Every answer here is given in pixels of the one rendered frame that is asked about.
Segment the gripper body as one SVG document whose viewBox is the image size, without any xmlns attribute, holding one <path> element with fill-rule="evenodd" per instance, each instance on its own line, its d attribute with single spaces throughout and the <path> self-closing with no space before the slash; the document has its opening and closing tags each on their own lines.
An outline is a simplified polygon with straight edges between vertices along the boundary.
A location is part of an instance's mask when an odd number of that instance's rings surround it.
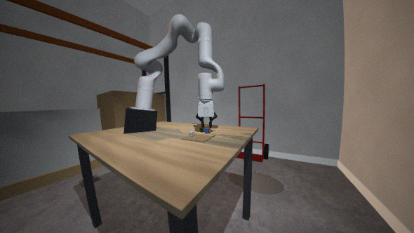
<svg viewBox="0 0 414 233">
<path fill-rule="evenodd" d="M 213 117 L 214 104 L 212 100 L 200 100 L 198 104 L 198 117 Z"/>
</svg>

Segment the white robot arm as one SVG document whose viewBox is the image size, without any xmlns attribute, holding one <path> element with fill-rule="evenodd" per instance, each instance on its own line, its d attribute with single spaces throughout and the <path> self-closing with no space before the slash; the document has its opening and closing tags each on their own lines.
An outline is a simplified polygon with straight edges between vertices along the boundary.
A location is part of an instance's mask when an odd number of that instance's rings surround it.
<svg viewBox="0 0 414 233">
<path fill-rule="evenodd" d="M 134 63 L 139 68 L 148 72 L 138 80 L 138 90 L 135 107 L 132 109 L 152 109 L 154 82 L 163 71 L 162 64 L 156 59 L 164 58 L 172 53 L 176 47 L 179 36 L 190 42 L 198 41 L 199 36 L 199 66 L 211 69 L 217 74 L 212 79 L 212 74 L 199 74 L 199 97 L 200 100 L 212 100 L 213 92 L 223 91 L 225 87 L 224 74 L 220 66 L 213 61 L 213 36 L 212 29 L 208 23 L 200 22 L 193 28 L 189 20 L 181 14 L 174 15 L 170 21 L 167 36 L 155 47 L 138 53 Z M 144 109 L 142 109 L 144 108 Z"/>
</svg>

